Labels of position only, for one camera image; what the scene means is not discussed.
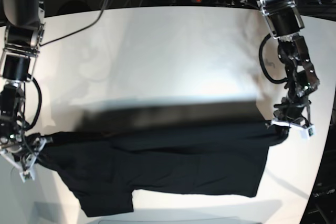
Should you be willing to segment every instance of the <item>table surface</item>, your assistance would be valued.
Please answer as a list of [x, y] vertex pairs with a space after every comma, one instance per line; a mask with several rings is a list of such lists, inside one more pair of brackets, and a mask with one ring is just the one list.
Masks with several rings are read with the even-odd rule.
[[[85, 26], [97, 14], [47, 18], [44, 42]], [[87, 218], [59, 176], [37, 167], [33, 183], [23, 185], [16, 171], [11, 174], [10, 186], [23, 213], [32, 218], [33, 208], [41, 223], [223, 223], [224, 219], [229, 224], [299, 223], [320, 165], [336, 82], [336, 23], [310, 17], [303, 21], [302, 34], [321, 81], [319, 90], [310, 96], [317, 135], [304, 141], [292, 130], [284, 143], [270, 148], [255, 198], [138, 190], [133, 193], [134, 213]], [[43, 93], [43, 108], [35, 130], [71, 131], [87, 111], [219, 101], [250, 101], [270, 119], [272, 105], [286, 90], [269, 83], [261, 73], [257, 53], [266, 34], [264, 20], [254, 10], [108, 10], [94, 27], [41, 49], [35, 77]], [[264, 52], [269, 72], [279, 79], [285, 74], [276, 47], [276, 41], [271, 41]], [[32, 86], [27, 85], [29, 120], [37, 103]]]

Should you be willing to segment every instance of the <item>white table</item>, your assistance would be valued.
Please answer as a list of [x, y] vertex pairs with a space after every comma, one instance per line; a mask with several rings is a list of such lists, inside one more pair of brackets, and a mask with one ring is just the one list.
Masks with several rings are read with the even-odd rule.
[[[48, 18], [44, 42], [85, 26], [97, 14]], [[87, 218], [56, 173], [38, 167], [37, 181], [23, 185], [16, 171], [8, 180], [10, 166], [1, 160], [5, 176], [0, 179], [0, 191], [10, 206], [20, 209], [13, 214], [8, 207], [2, 218], [71, 224], [185, 220], [200, 221], [181, 223], [298, 224], [320, 165], [336, 83], [336, 23], [308, 17], [303, 21], [306, 28], [302, 34], [321, 81], [319, 90], [310, 96], [318, 135], [304, 141], [292, 130], [284, 143], [270, 148], [255, 198], [139, 190], [133, 193], [134, 213]], [[70, 131], [84, 110], [150, 104], [257, 100], [260, 112], [270, 119], [272, 105], [286, 90], [269, 83], [261, 73], [257, 52], [265, 34], [264, 20], [253, 10], [109, 10], [93, 28], [42, 48], [35, 77], [42, 89], [43, 108], [36, 130]], [[268, 62], [274, 63], [274, 68], [269, 64], [270, 73], [280, 78], [284, 66], [277, 59], [276, 46], [275, 41], [269, 42], [265, 54]], [[29, 120], [37, 98], [32, 86], [27, 87]]]

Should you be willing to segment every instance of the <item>black shirt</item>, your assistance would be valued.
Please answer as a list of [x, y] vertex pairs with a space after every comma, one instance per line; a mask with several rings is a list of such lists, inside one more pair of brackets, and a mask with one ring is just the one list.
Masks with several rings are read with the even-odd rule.
[[269, 146], [265, 122], [171, 127], [113, 137], [55, 133], [40, 164], [55, 170], [88, 217], [132, 212], [132, 192], [254, 197]]

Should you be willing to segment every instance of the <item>black t-shirt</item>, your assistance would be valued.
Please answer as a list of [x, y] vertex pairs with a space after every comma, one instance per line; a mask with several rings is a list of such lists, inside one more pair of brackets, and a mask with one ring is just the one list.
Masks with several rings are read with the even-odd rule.
[[132, 192], [254, 197], [269, 146], [265, 122], [175, 127], [113, 137], [59, 132], [40, 164], [55, 170], [88, 217], [132, 212]]

